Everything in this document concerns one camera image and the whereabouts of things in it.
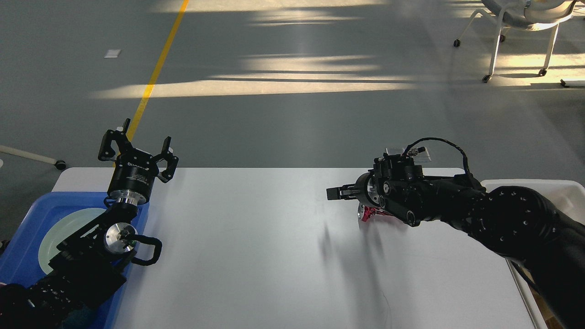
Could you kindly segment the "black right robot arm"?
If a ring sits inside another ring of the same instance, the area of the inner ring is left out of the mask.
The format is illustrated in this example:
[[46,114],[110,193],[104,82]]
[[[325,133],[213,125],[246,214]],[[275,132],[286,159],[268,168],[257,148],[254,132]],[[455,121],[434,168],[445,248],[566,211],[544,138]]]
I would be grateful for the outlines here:
[[383,153],[355,183],[326,190],[328,200],[358,200],[362,219],[392,215],[410,227],[439,220],[512,262],[565,329],[584,327],[584,225],[564,214],[534,189],[501,186],[488,192],[470,172],[426,175],[415,163],[419,142],[400,154]]

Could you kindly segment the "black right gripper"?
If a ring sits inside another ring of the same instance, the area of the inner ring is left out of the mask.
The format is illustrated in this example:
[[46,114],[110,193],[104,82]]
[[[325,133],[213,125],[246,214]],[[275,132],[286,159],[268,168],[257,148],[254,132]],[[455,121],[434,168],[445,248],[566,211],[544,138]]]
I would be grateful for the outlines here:
[[354,185],[342,185],[326,189],[327,200],[359,200],[366,207],[379,207],[378,188],[372,173],[360,175]]

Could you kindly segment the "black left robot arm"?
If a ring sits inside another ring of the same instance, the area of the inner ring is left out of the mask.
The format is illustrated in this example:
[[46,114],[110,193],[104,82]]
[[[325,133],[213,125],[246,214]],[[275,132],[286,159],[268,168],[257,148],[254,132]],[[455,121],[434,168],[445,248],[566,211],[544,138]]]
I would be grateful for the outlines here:
[[45,277],[29,287],[2,286],[3,329],[56,329],[72,312],[97,309],[111,298],[126,282],[127,265],[150,266],[159,260],[162,242],[138,233],[131,222],[138,207],[149,202],[155,179],[173,179],[179,159],[171,137],[157,155],[133,147],[129,126],[127,118],[102,138],[98,159],[115,163],[105,211],[57,244]]

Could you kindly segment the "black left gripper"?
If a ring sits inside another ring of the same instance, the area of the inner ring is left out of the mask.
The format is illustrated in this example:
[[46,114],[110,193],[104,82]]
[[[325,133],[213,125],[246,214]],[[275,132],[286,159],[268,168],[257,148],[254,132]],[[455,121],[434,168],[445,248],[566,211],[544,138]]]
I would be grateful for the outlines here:
[[[138,153],[127,136],[130,122],[130,118],[126,118],[121,127],[106,131],[101,140],[98,160],[115,162],[108,198],[129,196],[138,205],[143,205],[150,201],[156,177],[163,183],[173,179],[179,158],[170,147],[171,137],[163,141],[160,154],[152,156],[149,153]],[[166,162],[164,170],[159,169],[159,162]]]

